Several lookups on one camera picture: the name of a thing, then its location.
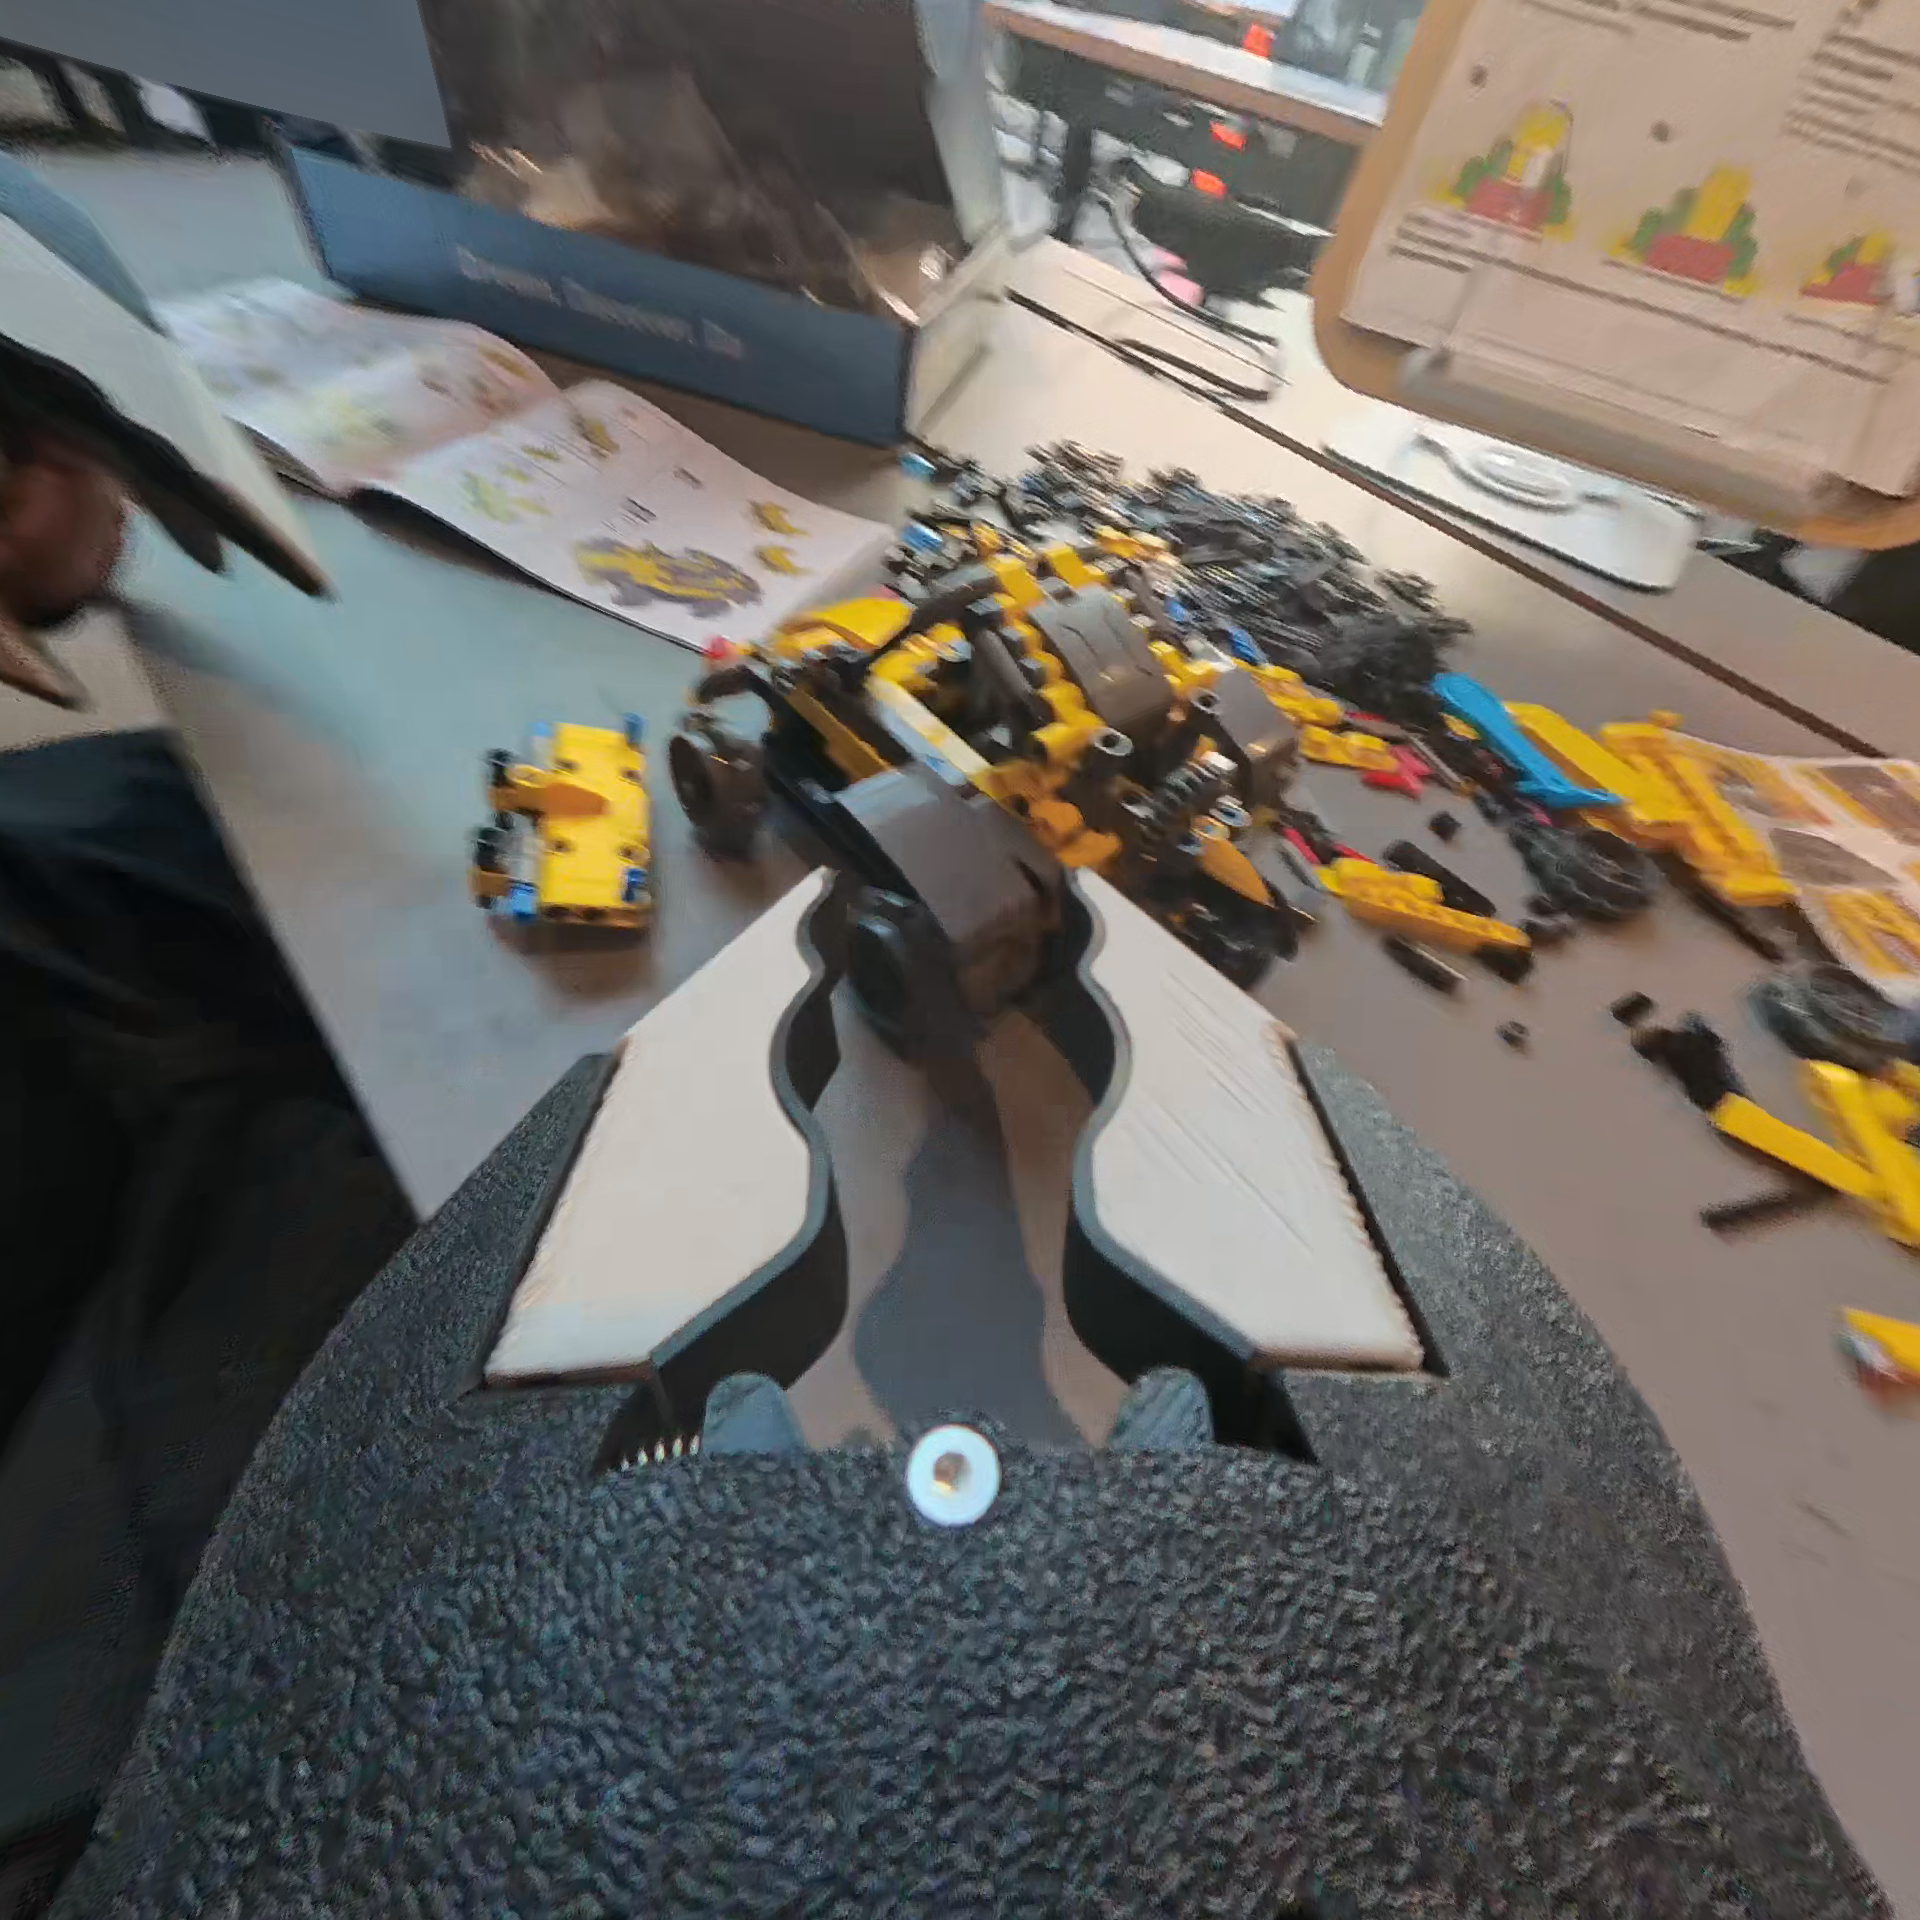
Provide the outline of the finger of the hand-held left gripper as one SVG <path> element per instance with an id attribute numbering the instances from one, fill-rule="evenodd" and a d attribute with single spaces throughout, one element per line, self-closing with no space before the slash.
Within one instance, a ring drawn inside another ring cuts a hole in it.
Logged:
<path id="1" fill-rule="evenodd" d="M 300 592 L 330 592 L 282 483 L 233 428 L 99 226 L 3 161 L 5 410 L 99 459 L 209 572 L 231 546 Z"/>
<path id="2" fill-rule="evenodd" d="M 85 684 L 11 613 L 3 613 L 3 684 L 66 713 L 90 708 Z"/>

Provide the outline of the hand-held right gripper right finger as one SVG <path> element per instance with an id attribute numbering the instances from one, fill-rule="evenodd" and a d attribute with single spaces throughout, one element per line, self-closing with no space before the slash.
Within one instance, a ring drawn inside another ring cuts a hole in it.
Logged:
<path id="1" fill-rule="evenodd" d="M 1291 1032 L 1103 877 L 1073 905 L 1073 980 L 1111 1045 L 1073 1171 L 1090 1253 L 1230 1366 L 1422 1372 Z"/>

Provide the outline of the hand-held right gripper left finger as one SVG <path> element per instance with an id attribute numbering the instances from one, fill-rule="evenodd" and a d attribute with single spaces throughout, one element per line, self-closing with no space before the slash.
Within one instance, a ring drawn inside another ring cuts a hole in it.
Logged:
<path id="1" fill-rule="evenodd" d="M 615 1045 L 485 1364 L 491 1388 L 663 1372 L 798 1253 L 815 1146 L 783 1045 L 825 988 L 798 881 Z"/>

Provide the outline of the yellow panel with grey axle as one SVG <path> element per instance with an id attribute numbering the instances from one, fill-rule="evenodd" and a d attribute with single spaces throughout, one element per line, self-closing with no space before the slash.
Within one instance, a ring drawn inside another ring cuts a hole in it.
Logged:
<path id="1" fill-rule="evenodd" d="M 554 722 L 482 757 L 487 818 L 471 836 L 469 898 L 516 929 L 628 937 L 655 913 L 644 725 Z"/>

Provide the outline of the brown-edged grey desk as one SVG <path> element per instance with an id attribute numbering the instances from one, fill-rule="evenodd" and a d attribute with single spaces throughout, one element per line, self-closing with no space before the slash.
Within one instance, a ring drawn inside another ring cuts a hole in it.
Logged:
<path id="1" fill-rule="evenodd" d="M 1219 366 L 1222 382 L 1246 388 L 1274 369 L 1277 380 L 1263 397 L 1205 394 L 1215 414 L 1262 443 L 1276 470 L 1235 480 L 1235 489 L 1282 493 L 1313 520 L 1338 522 L 1349 540 L 1391 569 L 1439 582 L 1439 561 L 1388 557 L 1395 548 L 1413 548 L 1413 528 L 1422 528 L 1429 544 L 1447 542 L 1571 601 L 1843 753 L 1915 757 L 1917 665 L 1887 640 L 1700 553 L 1684 562 L 1677 587 L 1626 587 L 1340 462 L 1330 441 L 1365 417 L 1365 404 L 1323 369 L 1305 296 L 1230 305 L 1228 318 L 1262 340 L 1249 345 L 1203 326 L 1115 257 L 1052 237 L 1017 257 L 1010 296 L 1108 356 L 1121 356 L 1125 345 L 1165 345 L 1196 366 Z"/>

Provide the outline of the brick instruction booklet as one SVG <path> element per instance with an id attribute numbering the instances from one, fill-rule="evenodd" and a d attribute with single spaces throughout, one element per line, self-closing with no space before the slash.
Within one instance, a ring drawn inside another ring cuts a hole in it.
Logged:
<path id="1" fill-rule="evenodd" d="M 701 651 L 868 587 L 893 530 L 763 480 L 606 380 L 562 388 L 462 323 L 289 278 L 165 301 L 162 329 L 292 483 L 381 497 L 532 582 Z"/>

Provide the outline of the dark blue cardboard box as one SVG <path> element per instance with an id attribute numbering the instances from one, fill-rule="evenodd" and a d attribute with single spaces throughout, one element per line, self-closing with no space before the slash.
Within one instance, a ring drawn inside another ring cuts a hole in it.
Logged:
<path id="1" fill-rule="evenodd" d="M 866 445 L 993 342 L 1012 254 L 977 3 L 420 4 L 446 134 L 276 134 L 373 305 Z"/>

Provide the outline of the person's black clothing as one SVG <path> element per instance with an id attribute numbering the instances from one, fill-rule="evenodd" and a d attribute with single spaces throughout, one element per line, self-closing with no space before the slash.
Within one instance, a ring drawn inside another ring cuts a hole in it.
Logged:
<path id="1" fill-rule="evenodd" d="M 5 1915 L 47 1905 L 261 1434 L 419 1212 L 162 732 L 3 766 Z"/>

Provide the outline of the yellow grey brick vehicle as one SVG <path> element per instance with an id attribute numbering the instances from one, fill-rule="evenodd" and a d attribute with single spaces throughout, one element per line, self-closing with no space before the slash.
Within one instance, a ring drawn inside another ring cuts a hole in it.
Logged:
<path id="1" fill-rule="evenodd" d="M 803 613 L 700 677 L 668 773 L 700 846 L 770 801 L 850 876 L 847 982 L 906 1058 L 1067 970 L 1067 881 L 1114 884 L 1233 985 L 1294 958 L 1270 876 L 1301 730 L 1274 667 L 1187 644 L 1138 568 L 1063 546 Z"/>

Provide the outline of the long blue brick piece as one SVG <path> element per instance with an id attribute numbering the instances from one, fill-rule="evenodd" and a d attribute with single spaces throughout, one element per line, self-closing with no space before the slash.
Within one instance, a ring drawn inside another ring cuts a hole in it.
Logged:
<path id="1" fill-rule="evenodd" d="M 1429 692 L 1450 722 L 1474 732 L 1501 761 L 1523 803 L 1548 811 L 1626 805 L 1619 781 L 1604 780 L 1619 777 L 1626 764 L 1557 710 L 1507 704 L 1489 686 L 1458 673 L 1436 674 Z"/>

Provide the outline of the pile of loose brick pieces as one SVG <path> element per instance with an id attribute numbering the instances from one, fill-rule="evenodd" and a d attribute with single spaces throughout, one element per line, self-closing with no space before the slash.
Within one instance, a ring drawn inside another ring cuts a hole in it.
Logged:
<path id="1" fill-rule="evenodd" d="M 1373 568 L 1285 498 L 1222 493 L 1180 469 L 1130 476 L 1067 441 L 1033 449 L 1012 478 L 923 443 L 900 467 L 927 485 L 887 561 L 911 597 L 973 561 L 1042 561 L 1067 544 L 1132 562 L 1138 608 L 1178 640 L 1277 673 L 1305 764 L 1415 803 L 1447 797 L 1423 841 L 1355 849 L 1305 793 L 1277 829 L 1279 858 L 1431 993 L 1453 995 L 1465 963 L 1523 982 L 1548 949 L 1636 923 L 1663 896 L 1732 934 L 1767 965 L 1746 989 L 1750 1017 L 1794 1056 L 1815 1130 L 1753 1092 L 1715 1019 L 1662 1019 L 1646 993 L 1612 1005 L 1634 1052 L 1771 1179 L 1700 1209 L 1703 1228 L 1746 1233 L 1835 1202 L 1915 1258 L 1915 1003 L 1837 965 L 1803 920 L 1769 843 L 1788 797 L 1769 770 L 1781 755 L 1721 746 L 1671 710 L 1585 726 L 1489 686 L 1622 761 L 1604 780 L 1626 805 L 1548 811 L 1523 803 L 1429 692 L 1443 673 L 1486 686 L 1455 667 L 1470 625 L 1422 577 Z"/>

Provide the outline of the instruction board on stand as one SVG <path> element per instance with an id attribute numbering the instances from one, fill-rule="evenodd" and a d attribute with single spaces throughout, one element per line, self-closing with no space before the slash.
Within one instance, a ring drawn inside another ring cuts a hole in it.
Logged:
<path id="1" fill-rule="evenodd" d="M 1426 4 L 1313 272 L 1354 394 L 1917 538 L 1917 4 Z"/>

